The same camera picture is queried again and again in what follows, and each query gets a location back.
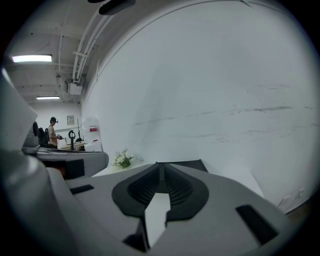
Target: white pipe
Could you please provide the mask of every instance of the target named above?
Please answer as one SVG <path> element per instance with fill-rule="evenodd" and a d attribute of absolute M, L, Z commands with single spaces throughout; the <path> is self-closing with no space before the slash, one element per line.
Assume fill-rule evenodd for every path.
<path fill-rule="evenodd" d="M 81 37 L 81 40 L 80 40 L 80 43 L 79 43 L 79 46 L 78 48 L 76 49 L 76 51 L 79 53 L 81 50 L 82 50 L 82 46 L 84 45 L 85 43 L 85 40 L 86 40 L 86 37 L 87 37 L 87 34 L 93 24 L 93 22 L 95 21 L 95 19 L 97 18 L 98 14 L 99 14 L 99 9 L 100 7 L 104 5 L 104 3 L 102 3 L 99 8 L 94 12 L 93 16 L 91 17 L 89 23 L 86 25 L 86 28 L 82 34 L 82 37 Z M 79 56 L 76 55 L 75 56 L 75 59 L 74 59 L 74 65 L 73 65 L 73 72 L 72 72 L 72 79 L 75 80 L 76 79 L 76 69 L 77 69 L 77 65 L 78 65 L 78 59 L 79 59 Z"/>
<path fill-rule="evenodd" d="M 106 16 L 108 17 L 109 19 L 103 24 L 103 26 L 100 28 L 99 32 L 95 35 L 94 37 L 94 40 L 92 41 L 90 47 L 89 47 L 89 50 L 87 52 L 87 54 L 89 55 L 89 53 L 91 52 L 94 44 L 96 43 L 97 39 L 99 38 L 99 36 L 101 35 L 101 33 L 104 31 L 105 27 L 108 25 L 108 23 L 111 21 L 111 19 L 114 17 L 114 16 Z M 78 72 L 77 74 L 77 80 L 79 79 L 78 75 L 81 76 L 82 75 L 82 72 L 85 68 L 85 64 L 86 64 L 86 61 L 87 61 L 87 58 L 84 59 L 83 61 L 83 64 L 79 66 L 79 70 L 80 72 Z"/>
<path fill-rule="evenodd" d="M 61 36 L 60 36 L 60 42 L 59 42 L 59 54 L 58 54 L 58 66 L 59 66 L 59 75 L 60 72 L 61 72 L 61 48 L 62 48 L 62 38 L 63 38 L 63 35 L 64 35 L 64 31 L 65 31 L 65 25 L 66 25 L 66 21 L 67 21 L 67 17 L 68 17 L 68 14 L 69 14 L 69 11 L 70 11 L 70 8 L 72 6 L 72 3 L 73 3 L 74 0 L 70 0 L 70 4 L 69 4 L 69 7 L 65 13 L 65 16 L 64 16 L 64 20 L 63 20 L 63 24 L 62 24 L 62 30 L 61 30 Z M 61 93 L 62 93 L 62 98 L 63 100 L 65 100 L 65 95 L 64 95 L 64 91 L 62 89 L 62 84 L 61 84 L 61 77 L 59 77 L 59 81 L 60 81 L 60 87 L 61 87 Z"/>
<path fill-rule="evenodd" d="M 91 36 L 89 37 L 88 42 L 86 43 L 85 49 L 84 49 L 84 51 L 83 51 L 83 54 L 87 54 L 88 49 L 89 49 L 89 47 L 90 47 L 90 45 L 91 45 L 91 42 L 93 41 L 93 39 L 94 39 L 95 35 L 97 34 L 98 30 L 100 29 L 100 27 L 102 26 L 102 24 L 105 22 L 105 20 L 106 20 L 107 18 L 108 18 L 108 16 L 103 16 L 103 17 L 99 20 L 99 22 L 98 22 L 98 24 L 96 25 L 96 27 L 94 28 Z M 85 59 L 87 59 L 87 58 L 88 58 L 88 57 L 83 57 L 83 56 L 81 57 L 80 64 L 79 64 L 79 70 L 78 70 L 78 73 L 76 74 L 76 79 L 77 79 L 77 80 L 79 80 L 80 73 L 81 73 L 81 70 L 82 70 L 84 61 L 85 61 Z"/>

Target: fluorescent ceiling light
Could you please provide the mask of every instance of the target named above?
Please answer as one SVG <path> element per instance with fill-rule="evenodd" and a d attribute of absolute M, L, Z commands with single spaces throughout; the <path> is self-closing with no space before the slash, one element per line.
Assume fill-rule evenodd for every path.
<path fill-rule="evenodd" d="M 31 55 L 20 55 L 13 56 L 13 62 L 51 62 L 52 55 L 49 54 L 31 54 Z"/>
<path fill-rule="evenodd" d="M 59 96 L 50 96 L 50 97 L 36 97 L 37 100 L 59 100 Z"/>

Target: black pants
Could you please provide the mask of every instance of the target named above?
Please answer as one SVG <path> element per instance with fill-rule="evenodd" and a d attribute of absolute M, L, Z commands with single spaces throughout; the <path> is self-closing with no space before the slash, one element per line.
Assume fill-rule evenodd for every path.
<path fill-rule="evenodd" d="M 52 144 L 48 144 L 46 147 L 50 148 L 50 149 L 57 149 L 58 148 L 57 146 L 52 145 Z"/>

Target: tan shirt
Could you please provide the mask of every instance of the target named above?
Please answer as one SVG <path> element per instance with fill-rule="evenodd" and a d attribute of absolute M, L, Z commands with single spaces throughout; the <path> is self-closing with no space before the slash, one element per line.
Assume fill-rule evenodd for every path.
<path fill-rule="evenodd" d="M 51 126 L 51 125 L 48 127 L 48 134 L 49 134 L 49 144 L 57 146 L 58 145 L 58 139 L 57 138 L 53 138 L 53 136 L 57 136 L 57 135 L 56 135 L 54 127 Z"/>

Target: ceiling-mounted box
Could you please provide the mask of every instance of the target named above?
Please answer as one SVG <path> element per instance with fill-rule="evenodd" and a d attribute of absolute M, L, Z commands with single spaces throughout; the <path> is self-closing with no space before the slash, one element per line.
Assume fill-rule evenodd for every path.
<path fill-rule="evenodd" d="M 82 86 L 77 86 L 75 83 L 70 83 L 70 94 L 80 95 L 82 91 Z"/>

